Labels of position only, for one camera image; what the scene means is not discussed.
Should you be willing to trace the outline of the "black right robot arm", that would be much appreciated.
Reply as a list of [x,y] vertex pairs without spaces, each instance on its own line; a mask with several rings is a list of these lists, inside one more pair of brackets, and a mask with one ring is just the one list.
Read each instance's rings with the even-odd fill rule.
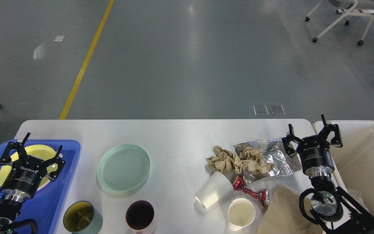
[[291,158],[299,155],[302,172],[312,184],[300,194],[300,213],[327,234],[374,234],[374,216],[331,179],[330,147],[343,144],[338,124],[328,124],[324,115],[321,118],[324,126],[318,134],[300,139],[289,124],[289,132],[282,138],[286,154]]

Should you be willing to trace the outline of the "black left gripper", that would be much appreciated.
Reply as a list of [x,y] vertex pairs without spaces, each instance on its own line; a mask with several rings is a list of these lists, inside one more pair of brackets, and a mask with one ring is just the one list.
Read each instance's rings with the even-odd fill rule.
[[[55,181],[65,166],[65,161],[60,157],[63,145],[58,147],[53,158],[46,161],[30,157],[25,150],[25,142],[30,136],[28,132],[22,142],[9,142],[0,157],[0,165],[10,165],[12,170],[0,188],[5,200],[24,202],[32,199],[45,176],[50,181]],[[19,159],[12,163],[9,152],[16,150]],[[47,167],[57,164],[57,169],[47,175]]]

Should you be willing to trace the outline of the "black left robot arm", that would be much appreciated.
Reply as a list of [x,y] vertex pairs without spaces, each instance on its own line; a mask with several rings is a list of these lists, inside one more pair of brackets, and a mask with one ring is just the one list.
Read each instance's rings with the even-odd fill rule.
[[0,157],[0,165],[8,165],[11,170],[0,188],[0,234],[11,234],[15,229],[25,226],[31,227],[31,232],[38,232],[34,219],[16,222],[25,201],[32,199],[38,190],[40,182],[45,177],[55,181],[65,166],[60,156],[63,148],[60,145],[52,158],[40,159],[28,154],[25,143],[29,138],[28,132],[22,142],[8,142]]

